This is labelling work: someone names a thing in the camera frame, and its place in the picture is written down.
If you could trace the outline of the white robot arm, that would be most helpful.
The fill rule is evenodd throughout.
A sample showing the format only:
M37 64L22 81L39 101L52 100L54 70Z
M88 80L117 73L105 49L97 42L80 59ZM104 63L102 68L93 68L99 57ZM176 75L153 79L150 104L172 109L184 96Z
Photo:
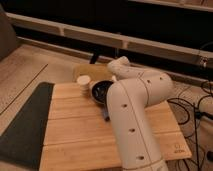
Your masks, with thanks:
M125 56L109 62L107 68L115 77L106 104L123 171L168 171L145 108L168 98L173 88L170 76L132 67Z

